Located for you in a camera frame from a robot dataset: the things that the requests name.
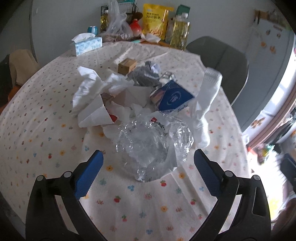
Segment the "gray wall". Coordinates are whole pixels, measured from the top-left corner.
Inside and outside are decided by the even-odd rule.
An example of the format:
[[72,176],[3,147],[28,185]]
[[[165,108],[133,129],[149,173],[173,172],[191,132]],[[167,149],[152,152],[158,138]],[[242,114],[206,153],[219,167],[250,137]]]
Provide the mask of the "gray wall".
[[[33,0],[32,37],[37,61],[44,66],[69,49],[71,39],[89,26],[100,25],[100,7],[107,0]],[[138,0],[144,3],[191,7],[188,43],[212,36],[244,52],[250,35],[254,8],[274,8],[271,0]]]
[[32,0],[24,0],[0,34],[0,61],[17,49],[31,49],[30,9]]

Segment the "floral tablecloth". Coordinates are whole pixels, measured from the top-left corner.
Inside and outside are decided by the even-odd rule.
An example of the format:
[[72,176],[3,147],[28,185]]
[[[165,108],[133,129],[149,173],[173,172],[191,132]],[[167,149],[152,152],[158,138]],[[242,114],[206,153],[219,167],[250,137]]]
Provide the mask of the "floral tablecloth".
[[[205,67],[191,53],[118,42],[78,57],[62,54],[32,76],[0,116],[0,191],[25,222],[36,177],[73,171],[98,149],[104,165],[80,202],[102,234],[108,240],[189,240],[217,200],[194,166],[195,150],[172,174],[141,183],[124,171],[120,155],[100,126],[79,128],[71,115],[73,95],[83,81],[77,67],[94,69],[104,80],[125,58],[138,64],[157,62],[193,94],[199,91]],[[211,143],[203,151],[224,170],[248,177],[241,130],[222,88],[206,119]],[[57,203],[68,228],[74,230],[58,197]],[[238,200],[223,230],[230,226],[237,206]]]

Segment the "round table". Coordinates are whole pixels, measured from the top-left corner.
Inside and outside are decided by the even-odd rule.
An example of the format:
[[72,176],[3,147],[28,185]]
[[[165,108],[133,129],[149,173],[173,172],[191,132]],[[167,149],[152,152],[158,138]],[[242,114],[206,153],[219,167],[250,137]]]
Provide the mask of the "round table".
[[[159,63],[160,74],[171,71],[194,95],[199,91],[205,70],[200,57],[156,45],[104,44],[78,57],[68,51],[40,69],[0,116],[0,191],[23,222],[38,175],[60,177],[97,149],[104,154],[104,165],[80,202],[108,240],[189,240],[213,208],[217,199],[194,166],[195,150],[173,173],[141,183],[124,171],[120,155],[100,126],[78,127],[71,114],[73,95],[83,81],[77,67],[94,69],[105,80],[125,58],[138,65],[147,60]],[[222,88],[206,119],[211,143],[205,154],[224,170],[248,177],[241,130]],[[58,197],[57,203],[66,225],[75,230]],[[238,200],[223,230],[230,226],[237,206]]]

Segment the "metal bolt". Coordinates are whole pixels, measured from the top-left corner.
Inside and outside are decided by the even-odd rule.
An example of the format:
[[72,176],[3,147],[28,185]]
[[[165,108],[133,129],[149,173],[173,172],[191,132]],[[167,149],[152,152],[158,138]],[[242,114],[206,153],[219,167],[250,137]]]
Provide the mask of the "metal bolt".
[[225,172],[225,175],[228,176],[228,177],[232,177],[233,176],[233,173],[231,171],[226,171]]
[[65,172],[64,173],[64,177],[66,177],[66,178],[71,177],[71,175],[72,175],[72,172]]
[[42,179],[43,179],[43,176],[42,175],[40,175],[40,176],[37,177],[37,181],[39,181],[39,182],[42,181]]
[[259,180],[260,180],[260,177],[259,177],[258,175],[254,175],[253,177],[254,177],[254,179],[255,179],[256,181],[259,181]]

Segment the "blue package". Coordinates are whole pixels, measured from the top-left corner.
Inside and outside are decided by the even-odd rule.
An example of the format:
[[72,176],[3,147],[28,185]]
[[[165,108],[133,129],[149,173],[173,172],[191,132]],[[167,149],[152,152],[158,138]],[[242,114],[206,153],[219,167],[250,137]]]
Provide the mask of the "blue package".
[[156,90],[150,98],[159,111],[170,113],[174,110],[180,112],[187,107],[188,101],[193,99],[194,96],[171,80],[162,88]]
[[80,54],[102,47],[102,38],[93,37],[78,43],[72,43],[70,46],[72,55],[78,56]]

